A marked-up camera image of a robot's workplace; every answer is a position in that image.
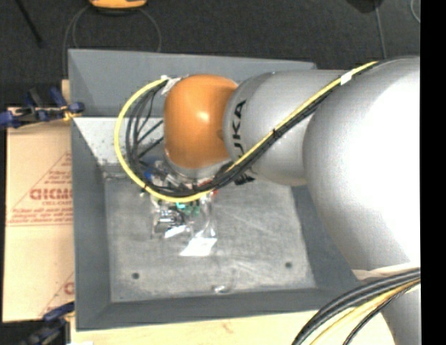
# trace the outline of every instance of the cardboard box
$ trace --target cardboard box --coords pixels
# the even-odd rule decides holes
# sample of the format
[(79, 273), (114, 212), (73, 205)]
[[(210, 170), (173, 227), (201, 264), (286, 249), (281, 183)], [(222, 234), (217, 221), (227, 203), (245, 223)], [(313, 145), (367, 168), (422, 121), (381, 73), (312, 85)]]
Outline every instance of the cardboard box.
[(70, 122), (7, 131), (2, 319), (27, 321), (74, 300)]

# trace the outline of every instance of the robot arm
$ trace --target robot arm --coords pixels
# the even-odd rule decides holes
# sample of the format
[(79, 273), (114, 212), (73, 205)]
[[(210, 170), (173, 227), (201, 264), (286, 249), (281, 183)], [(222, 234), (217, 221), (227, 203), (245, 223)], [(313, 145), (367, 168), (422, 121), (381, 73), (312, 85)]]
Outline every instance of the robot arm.
[[(167, 194), (150, 180), (139, 185), (192, 201), (243, 175), (306, 184), (353, 269), (419, 267), (419, 77), (419, 57), (239, 85), (189, 76), (165, 100), (164, 150), (178, 184), (193, 187)], [(420, 299), (409, 293), (384, 313), (399, 345), (421, 341)]]

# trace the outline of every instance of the black cord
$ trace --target black cord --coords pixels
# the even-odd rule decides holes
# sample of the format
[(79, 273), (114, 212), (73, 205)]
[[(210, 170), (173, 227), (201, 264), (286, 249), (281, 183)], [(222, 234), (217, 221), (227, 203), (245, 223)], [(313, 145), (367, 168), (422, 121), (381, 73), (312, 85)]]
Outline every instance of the black cord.
[(342, 345), (349, 345), (351, 341), (355, 338), (355, 336), (358, 334), (358, 332), (378, 313), (380, 313), (385, 307), (387, 307), (391, 302), (393, 302), (395, 299), (401, 297), (403, 294), (405, 294), (407, 291), (412, 289), (414, 286), (418, 285), (419, 283), (416, 282), (413, 285), (408, 286), (406, 289), (403, 289), (402, 291), (399, 291), (398, 293), (392, 295), (390, 298), (385, 300), (383, 303), (378, 305), (375, 309), (373, 309), (368, 315), (366, 315), (361, 322), (357, 324), (356, 327), (350, 332), (350, 334), (345, 339), (345, 342)]
[(335, 317), (344, 310), (356, 305), (361, 305), (377, 295), (383, 294), (388, 290), (400, 287), (403, 284), (419, 279), (421, 270), (416, 268), (398, 275), (385, 277), (383, 279), (371, 282), (364, 286), (357, 287), (332, 302), (322, 307), (300, 330), (292, 345), (299, 345), (305, 341), (309, 335), (316, 331), (322, 324)]
[(37, 46), (39, 48), (45, 47), (45, 41), (42, 39), (41, 35), (37, 31), (37, 28), (36, 28), (35, 24), (33, 23), (33, 21), (31, 20), (31, 17), (29, 16), (28, 11), (24, 7), (22, 0), (15, 0), (15, 2), (17, 3), (17, 6), (19, 7), (20, 12), (22, 13), (24, 19), (27, 21), (28, 27), (31, 30), (33, 36), (35, 36)]

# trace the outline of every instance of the silver robot arm segment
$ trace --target silver robot arm segment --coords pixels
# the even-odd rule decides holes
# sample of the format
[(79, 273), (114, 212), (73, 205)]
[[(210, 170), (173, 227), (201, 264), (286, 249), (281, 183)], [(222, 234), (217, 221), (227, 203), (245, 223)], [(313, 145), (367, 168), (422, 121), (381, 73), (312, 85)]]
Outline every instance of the silver robot arm segment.
[[(242, 83), (224, 117), (230, 157), (344, 73), (267, 73)], [(419, 57), (380, 62), (333, 90), (250, 169), (275, 183), (306, 183), (353, 269), (420, 266), (419, 81)], [(398, 345), (421, 343), (420, 301), (419, 291), (409, 293), (383, 312)]]

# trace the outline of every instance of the clamp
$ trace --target clamp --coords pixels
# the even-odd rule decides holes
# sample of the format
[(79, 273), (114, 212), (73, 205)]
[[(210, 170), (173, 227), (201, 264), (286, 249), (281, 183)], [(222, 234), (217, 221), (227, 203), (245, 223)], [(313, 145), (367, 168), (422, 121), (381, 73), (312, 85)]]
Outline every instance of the clamp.
[(15, 110), (3, 111), (0, 113), (0, 127), (19, 128), (24, 125), (47, 122), (58, 119), (69, 119), (81, 114), (85, 106), (81, 102), (68, 104), (57, 87), (53, 86), (49, 90), (50, 97), (54, 101), (56, 108), (45, 108), (42, 106), (42, 99), (35, 88), (30, 89), (24, 99), (24, 105)]

